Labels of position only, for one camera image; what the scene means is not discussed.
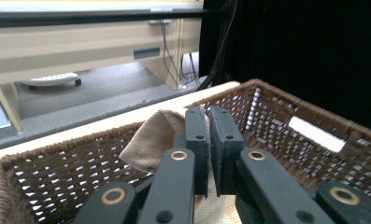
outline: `wicker basket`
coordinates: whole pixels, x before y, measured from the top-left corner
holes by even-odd
[[[193,105],[232,112],[251,146],[270,151],[308,189],[340,181],[371,197],[371,131],[290,94],[251,80]],[[304,119],[346,140],[339,153],[289,127]],[[99,186],[141,183],[146,174],[118,156],[141,126],[135,123],[0,160],[0,223],[71,223]]]

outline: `desk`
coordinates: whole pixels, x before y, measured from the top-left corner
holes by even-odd
[[[3,148],[0,150],[0,158],[14,153],[21,153],[27,150],[51,145],[54,143],[60,143],[65,140],[81,137],[91,133],[98,133],[112,128],[117,128],[122,125],[143,121],[149,118],[153,113],[161,109],[176,110],[176,108],[182,108],[191,103],[207,98],[211,95],[217,94],[222,91],[226,91],[233,87],[238,86],[238,82],[228,82],[220,86],[216,86],[203,91],[197,91],[188,95],[180,96],[175,99],[161,102],[156,105],[146,106],[128,113],[124,113],[109,119],[102,119],[94,123],[83,125],[71,130],[67,130],[61,133],[55,133],[49,136],[45,136],[33,141],[18,144],[13,147]]]
[[[60,9],[68,3],[54,4]],[[119,9],[122,4],[124,3],[117,2],[115,5],[111,3],[108,8]],[[132,4],[143,8],[158,6],[201,8],[203,6],[202,2],[183,3],[179,0],[176,4],[173,2]],[[81,5],[81,10],[85,10],[85,6],[88,6],[87,3]],[[166,25],[166,44],[175,62],[169,64],[172,74],[178,73],[175,68],[179,69],[182,53],[198,51],[200,26],[200,19],[172,20]],[[135,50],[141,49],[160,49],[160,54],[152,57],[152,61],[146,63],[146,67],[169,87],[176,89],[179,77],[169,76],[163,63],[164,41],[160,24],[127,21],[0,28],[0,103],[15,130],[20,132],[20,115],[16,106],[8,100],[7,93],[2,90],[2,85],[36,77],[129,63],[135,60]]]

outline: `desk leg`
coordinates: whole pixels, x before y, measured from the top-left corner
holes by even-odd
[[[16,132],[18,133],[21,132],[22,127],[20,123],[19,113],[17,113],[13,106],[9,103],[7,97],[5,96],[4,92],[1,89],[1,86],[0,86],[0,103],[1,106],[4,108],[5,112],[7,113],[7,116],[10,119]]]

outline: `beige cloth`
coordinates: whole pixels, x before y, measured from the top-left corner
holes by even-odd
[[[175,133],[185,133],[185,111],[160,110],[136,132],[120,158],[135,168],[155,173],[163,154],[173,147]],[[210,165],[208,197],[195,196],[194,223],[241,223],[235,209],[235,196],[217,197]]]

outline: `crumpled fabric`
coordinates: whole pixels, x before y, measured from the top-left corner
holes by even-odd
[[[185,133],[185,112],[181,108],[153,114],[135,133],[120,158],[140,171],[155,174],[162,156],[173,147],[174,134]],[[235,196],[217,197],[211,164],[209,167],[208,197],[195,196],[194,223],[241,223]]]

